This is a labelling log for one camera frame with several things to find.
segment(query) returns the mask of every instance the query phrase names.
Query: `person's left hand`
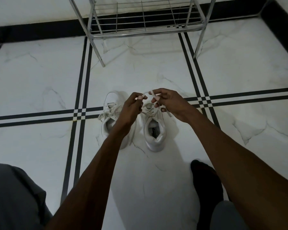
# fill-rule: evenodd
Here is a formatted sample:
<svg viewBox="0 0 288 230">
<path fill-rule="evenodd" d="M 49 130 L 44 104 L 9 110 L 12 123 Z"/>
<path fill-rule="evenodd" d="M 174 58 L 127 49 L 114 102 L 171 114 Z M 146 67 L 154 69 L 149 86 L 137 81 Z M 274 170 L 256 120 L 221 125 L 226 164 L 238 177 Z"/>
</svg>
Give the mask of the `person's left hand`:
<svg viewBox="0 0 288 230">
<path fill-rule="evenodd" d="M 142 97 L 142 93 L 133 92 L 130 97 L 125 101 L 122 111 L 119 114 L 119 118 L 115 123 L 115 126 L 124 135 L 127 135 L 134 121 L 137 119 L 139 113 L 142 112 L 143 99 L 147 99 L 146 96 Z"/>
</svg>

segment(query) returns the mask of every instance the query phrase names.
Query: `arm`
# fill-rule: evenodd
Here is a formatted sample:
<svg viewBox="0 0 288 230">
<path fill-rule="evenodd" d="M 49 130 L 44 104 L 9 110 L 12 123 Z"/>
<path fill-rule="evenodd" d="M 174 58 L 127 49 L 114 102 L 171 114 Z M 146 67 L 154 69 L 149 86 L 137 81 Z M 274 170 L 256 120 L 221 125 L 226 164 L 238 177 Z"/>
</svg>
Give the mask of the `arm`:
<svg viewBox="0 0 288 230">
<path fill-rule="evenodd" d="M 109 136 L 45 230 L 101 229 L 119 148 L 142 111 L 142 97 L 135 100 L 141 95 L 133 93 L 125 102 Z"/>
<path fill-rule="evenodd" d="M 252 229 L 288 229 L 288 180 L 223 133 L 176 91 L 161 88 L 154 93 L 161 94 L 153 103 L 157 99 L 190 124 L 245 222 Z"/>
</svg>

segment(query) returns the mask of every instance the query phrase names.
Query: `forearm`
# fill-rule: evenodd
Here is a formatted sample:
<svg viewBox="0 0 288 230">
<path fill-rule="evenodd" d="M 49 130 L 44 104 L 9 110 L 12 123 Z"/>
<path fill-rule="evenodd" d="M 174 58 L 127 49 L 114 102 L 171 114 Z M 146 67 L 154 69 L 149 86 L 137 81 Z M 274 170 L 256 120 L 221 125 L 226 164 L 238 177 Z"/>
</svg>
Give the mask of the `forearm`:
<svg viewBox="0 0 288 230">
<path fill-rule="evenodd" d="M 288 180 L 195 108 L 187 118 L 246 222 L 261 229 L 279 229 L 280 224 L 288 229 Z"/>
<path fill-rule="evenodd" d="M 114 126 L 46 229 L 101 229 L 123 138 Z"/>
</svg>

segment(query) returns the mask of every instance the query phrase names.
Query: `hand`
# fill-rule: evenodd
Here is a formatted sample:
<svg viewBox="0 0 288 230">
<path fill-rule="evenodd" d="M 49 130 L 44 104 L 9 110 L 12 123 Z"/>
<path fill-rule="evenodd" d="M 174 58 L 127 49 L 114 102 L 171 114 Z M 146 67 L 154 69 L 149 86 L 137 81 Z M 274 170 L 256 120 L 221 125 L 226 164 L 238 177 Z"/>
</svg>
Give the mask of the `hand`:
<svg viewBox="0 0 288 230">
<path fill-rule="evenodd" d="M 155 107 L 159 105 L 165 105 L 166 108 L 171 112 L 177 119 L 182 122 L 188 123 L 188 116 L 192 115 L 194 111 L 197 111 L 192 105 L 190 105 L 180 94 L 174 90 L 159 88 L 153 90 L 154 94 L 158 94 L 156 98 L 151 100 L 155 104 Z"/>
<path fill-rule="evenodd" d="M 133 92 L 123 105 L 119 118 L 114 125 L 115 129 L 121 131 L 123 135 L 129 133 L 138 114 L 142 112 L 143 99 L 147 99 L 146 96 L 143 98 L 142 95 L 142 93 Z"/>
</svg>

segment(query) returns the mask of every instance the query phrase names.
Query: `white marble floor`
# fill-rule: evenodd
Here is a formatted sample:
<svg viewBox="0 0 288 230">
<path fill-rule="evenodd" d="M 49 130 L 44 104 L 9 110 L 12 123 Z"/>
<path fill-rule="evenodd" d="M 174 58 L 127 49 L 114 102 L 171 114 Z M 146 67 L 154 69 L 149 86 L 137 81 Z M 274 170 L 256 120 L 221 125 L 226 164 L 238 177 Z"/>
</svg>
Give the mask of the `white marble floor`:
<svg viewBox="0 0 288 230">
<path fill-rule="evenodd" d="M 165 87 L 288 179 L 287 52 L 261 19 L 210 23 L 198 67 L 198 36 L 97 40 L 105 68 L 84 37 L 0 45 L 0 163 L 24 169 L 55 213 L 100 147 L 106 94 Z M 189 165 L 211 162 L 187 124 L 164 118 L 163 151 L 146 148 L 138 119 L 119 152 L 103 229 L 196 229 Z"/>
</svg>

